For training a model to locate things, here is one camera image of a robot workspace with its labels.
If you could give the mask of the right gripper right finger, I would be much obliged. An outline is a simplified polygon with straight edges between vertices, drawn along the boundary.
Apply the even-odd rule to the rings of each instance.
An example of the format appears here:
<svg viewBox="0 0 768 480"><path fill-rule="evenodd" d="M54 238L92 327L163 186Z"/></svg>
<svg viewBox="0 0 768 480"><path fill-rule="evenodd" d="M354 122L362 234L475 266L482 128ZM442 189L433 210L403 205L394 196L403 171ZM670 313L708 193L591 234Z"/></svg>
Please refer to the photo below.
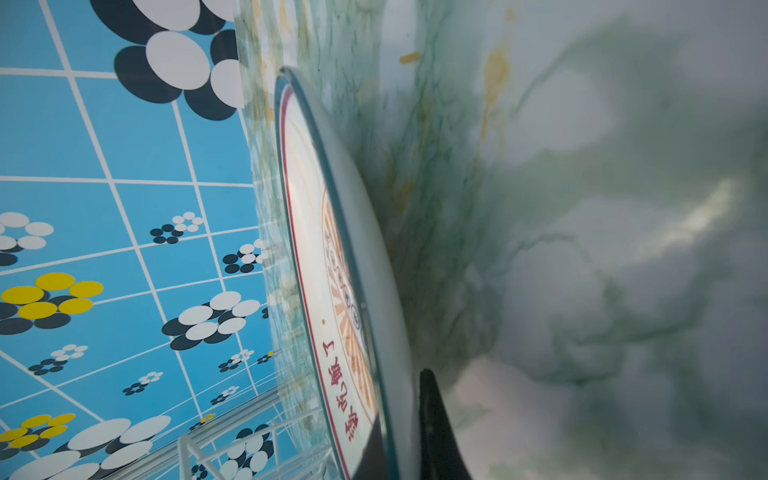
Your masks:
<svg viewBox="0 0 768 480"><path fill-rule="evenodd" d="M419 375L421 478L471 480L460 454L436 377L424 369Z"/></svg>

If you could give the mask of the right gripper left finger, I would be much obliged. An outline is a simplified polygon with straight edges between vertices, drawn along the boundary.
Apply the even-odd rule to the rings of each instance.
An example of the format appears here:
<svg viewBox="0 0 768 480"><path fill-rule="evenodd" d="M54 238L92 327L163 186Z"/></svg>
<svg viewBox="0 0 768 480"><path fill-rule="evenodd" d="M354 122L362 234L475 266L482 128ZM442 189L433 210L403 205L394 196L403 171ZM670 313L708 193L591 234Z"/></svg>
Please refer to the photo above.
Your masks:
<svg viewBox="0 0 768 480"><path fill-rule="evenodd" d="M376 419L363 449L361 461L356 468L354 480L388 480L387 452L380 420Z"/></svg>

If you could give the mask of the orange sunburst plate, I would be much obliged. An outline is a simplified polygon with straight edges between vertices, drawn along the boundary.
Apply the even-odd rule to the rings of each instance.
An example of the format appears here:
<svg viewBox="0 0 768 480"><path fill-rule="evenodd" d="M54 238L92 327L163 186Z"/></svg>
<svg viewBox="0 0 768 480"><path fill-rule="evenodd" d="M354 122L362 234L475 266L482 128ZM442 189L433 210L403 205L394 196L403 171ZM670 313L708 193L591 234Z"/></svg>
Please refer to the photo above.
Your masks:
<svg viewBox="0 0 768 480"><path fill-rule="evenodd" d="M420 475L418 399L404 319L361 175L309 80L275 84L278 171L301 319L340 475L376 419L389 479Z"/></svg>

